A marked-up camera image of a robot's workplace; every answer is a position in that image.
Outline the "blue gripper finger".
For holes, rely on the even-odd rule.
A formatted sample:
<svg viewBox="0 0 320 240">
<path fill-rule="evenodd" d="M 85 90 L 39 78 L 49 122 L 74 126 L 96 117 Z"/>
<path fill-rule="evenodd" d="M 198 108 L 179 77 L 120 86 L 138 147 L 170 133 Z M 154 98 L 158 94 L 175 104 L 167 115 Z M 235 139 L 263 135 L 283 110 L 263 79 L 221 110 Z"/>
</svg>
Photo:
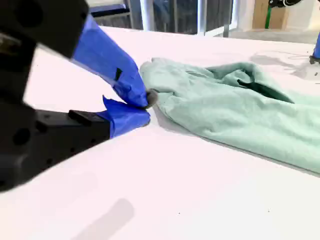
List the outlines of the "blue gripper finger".
<svg viewBox="0 0 320 240">
<path fill-rule="evenodd" d="M 101 77 L 127 104 L 148 109 L 157 101 L 135 61 L 97 24 L 84 0 L 39 0 L 48 33 L 40 44 Z"/>
<path fill-rule="evenodd" d="M 34 169 L 46 169 L 91 147 L 144 127 L 150 114 L 141 108 L 103 98 L 105 110 L 54 112 L 38 110 Z"/>
</svg>

